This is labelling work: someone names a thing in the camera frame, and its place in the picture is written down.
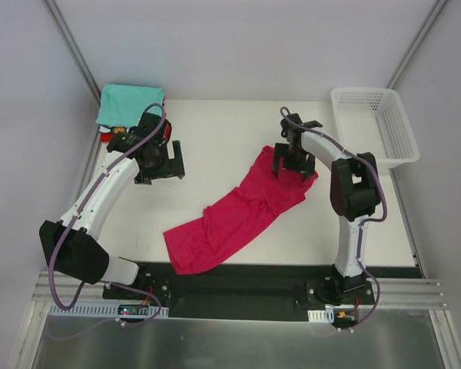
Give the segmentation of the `white plastic basket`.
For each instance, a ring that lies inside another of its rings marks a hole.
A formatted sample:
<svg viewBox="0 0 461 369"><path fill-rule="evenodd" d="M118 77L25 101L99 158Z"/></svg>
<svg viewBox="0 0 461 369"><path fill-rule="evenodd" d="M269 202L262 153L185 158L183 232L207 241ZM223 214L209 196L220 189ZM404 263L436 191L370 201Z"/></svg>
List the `white plastic basket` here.
<svg viewBox="0 0 461 369"><path fill-rule="evenodd" d="M400 96L388 88L334 88L338 140L355 153L372 153L377 166L392 169L419 160L420 152Z"/></svg>

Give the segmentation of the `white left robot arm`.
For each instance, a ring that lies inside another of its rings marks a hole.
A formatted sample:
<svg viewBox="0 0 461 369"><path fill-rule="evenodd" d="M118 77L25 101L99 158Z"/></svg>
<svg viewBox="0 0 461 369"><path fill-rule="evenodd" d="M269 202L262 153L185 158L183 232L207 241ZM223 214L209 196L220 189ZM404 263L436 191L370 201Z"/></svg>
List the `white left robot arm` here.
<svg viewBox="0 0 461 369"><path fill-rule="evenodd" d="M108 143L97 174L58 221L39 229L48 273L66 274L86 284L114 282L131 299L141 298L147 281L133 261L110 255L98 242L104 223L129 184L185 176L181 143L171 140L172 126L162 105L141 113L138 125Z"/></svg>

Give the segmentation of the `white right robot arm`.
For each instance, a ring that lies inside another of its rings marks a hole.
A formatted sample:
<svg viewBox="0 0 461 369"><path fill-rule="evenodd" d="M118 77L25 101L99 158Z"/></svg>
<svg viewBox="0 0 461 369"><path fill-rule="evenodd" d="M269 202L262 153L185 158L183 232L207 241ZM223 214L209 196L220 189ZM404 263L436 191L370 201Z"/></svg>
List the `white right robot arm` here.
<svg viewBox="0 0 461 369"><path fill-rule="evenodd" d="M366 229L374 222L384 198L375 156L354 154L324 132L318 121L303 122L297 113L286 113L280 122L285 144L275 144L272 171L276 178L295 172L303 180L312 177L315 162L330 169L330 203L340 221L339 247L330 276L314 288L317 300L331 305L345 304L366 287L363 262Z"/></svg>

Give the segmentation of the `crimson pink t shirt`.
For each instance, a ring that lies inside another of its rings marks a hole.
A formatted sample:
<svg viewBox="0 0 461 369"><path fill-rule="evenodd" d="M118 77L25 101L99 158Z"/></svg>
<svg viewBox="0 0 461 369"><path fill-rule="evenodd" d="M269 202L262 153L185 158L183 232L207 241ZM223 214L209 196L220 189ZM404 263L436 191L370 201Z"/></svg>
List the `crimson pink t shirt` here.
<svg viewBox="0 0 461 369"><path fill-rule="evenodd" d="M281 169L272 172L274 149L262 148L242 182L203 210L200 218L164 232L174 272L193 275L207 272L252 242L281 214L306 200L318 179L314 172Z"/></svg>

